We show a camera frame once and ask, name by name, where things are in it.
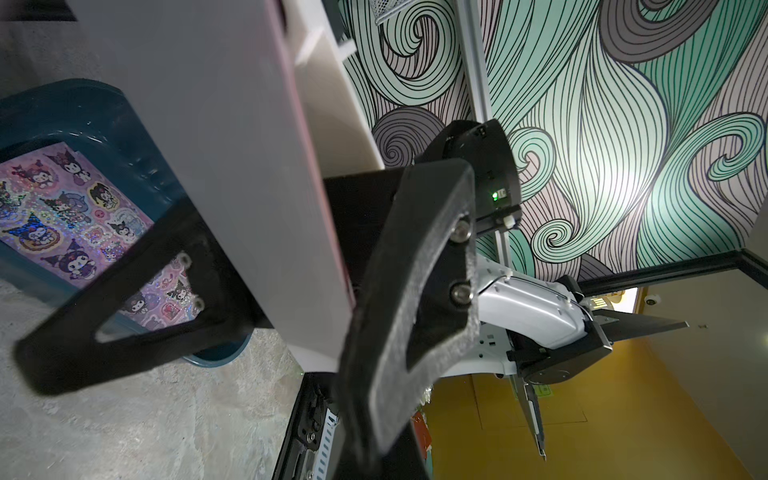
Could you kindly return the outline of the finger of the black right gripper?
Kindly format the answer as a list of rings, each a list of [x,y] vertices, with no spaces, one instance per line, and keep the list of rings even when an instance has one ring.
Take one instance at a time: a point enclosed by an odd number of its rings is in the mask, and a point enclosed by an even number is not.
[[[164,300],[140,307],[143,288],[178,262],[196,315],[166,320]],[[229,344],[270,322],[192,201],[170,207],[127,252],[17,341],[30,389],[58,396],[152,370]]]
[[[340,474],[421,474],[411,423],[479,336],[475,178],[464,160],[408,166],[360,288],[335,380]]]

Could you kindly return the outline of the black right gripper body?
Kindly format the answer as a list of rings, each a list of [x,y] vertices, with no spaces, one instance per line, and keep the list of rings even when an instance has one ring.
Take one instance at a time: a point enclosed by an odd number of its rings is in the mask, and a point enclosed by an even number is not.
[[[399,167],[323,180],[352,288],[362,286],[402,177],[409,170]]]

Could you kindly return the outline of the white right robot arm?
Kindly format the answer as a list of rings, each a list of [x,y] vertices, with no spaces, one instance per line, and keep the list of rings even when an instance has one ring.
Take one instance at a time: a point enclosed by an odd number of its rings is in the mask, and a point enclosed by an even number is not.
[[[335,375],[313,374],[279,479],[424,479],[412,415],[442,376],[512,380],[538,449],[535,389],[569,380],[618,341],[674,320],[592,307],[570,276],[534,276],[519,232],[526,144],[498,122],[456,121],[411,165],[325,182],[355,308]],[[37,393],[56,396],[241,338],[269,320],[189,199],[18,341]]]

